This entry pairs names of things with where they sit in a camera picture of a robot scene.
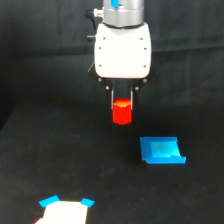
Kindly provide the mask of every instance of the blue tape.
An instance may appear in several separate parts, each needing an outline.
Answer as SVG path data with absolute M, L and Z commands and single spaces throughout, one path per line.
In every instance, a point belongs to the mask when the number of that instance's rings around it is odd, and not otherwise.
M 111 0 L 111 6 L 114 7 L 114 8 L 118 8 L 119 0 Z
M 39 201 L 39 204 L 45 208 L 47 205 L 49 204 L 52 204 L 56 201 L 60 201 L 60 199 L 58 198 L 57 195 L 53 196 L 53 197 L 50 197 L 50 198 L 47 198 L 47 199 L 44 199 L 43 201 Z
M 87 198 L 83 198 L 81 204 L 86 205 L 87 207 L 92 207 L 95 201 L 89 200 Z

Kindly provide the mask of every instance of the black table surface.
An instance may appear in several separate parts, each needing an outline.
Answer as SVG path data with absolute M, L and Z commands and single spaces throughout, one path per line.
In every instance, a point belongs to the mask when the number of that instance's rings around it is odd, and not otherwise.
M 0 223 L 34 223 L 53 195 L 94 200 L 87 224 L 223 223 L 223 111 L 139 106 L 118 126 L 107 106 L 17 105 L 0 132 Z M 176 136 L 186 164 L 143 162 L 143 136 Z

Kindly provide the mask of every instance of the blue folded paper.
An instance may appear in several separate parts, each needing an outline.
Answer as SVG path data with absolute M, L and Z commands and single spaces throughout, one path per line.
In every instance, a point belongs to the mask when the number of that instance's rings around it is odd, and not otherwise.
M 184 164 L 186 157 L 180 155 L 176 137 L 143 137 L 142 160 L 150 164 Z

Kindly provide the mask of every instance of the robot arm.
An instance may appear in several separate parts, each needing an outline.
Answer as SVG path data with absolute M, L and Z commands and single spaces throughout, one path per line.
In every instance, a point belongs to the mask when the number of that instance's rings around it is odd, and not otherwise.
M 111 93 L 114 105 L 114 82 L 131 81 L 130 100 L 147 82 L 151 67 L 151 37 L 144 22 L 144 0 L 104 0 L 101 10 L 87 11 L 87 17 L 101 17 L 95 36 L 94 64 L 90 71 Z

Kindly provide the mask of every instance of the metal cylinder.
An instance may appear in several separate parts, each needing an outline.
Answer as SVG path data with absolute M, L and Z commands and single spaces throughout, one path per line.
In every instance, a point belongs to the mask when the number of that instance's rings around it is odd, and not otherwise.
M 119 7 L 111 0 L 103 1 L 103 22 L 114 27 L 131 27 L 144 23 L 144 0 L 119 0 Z

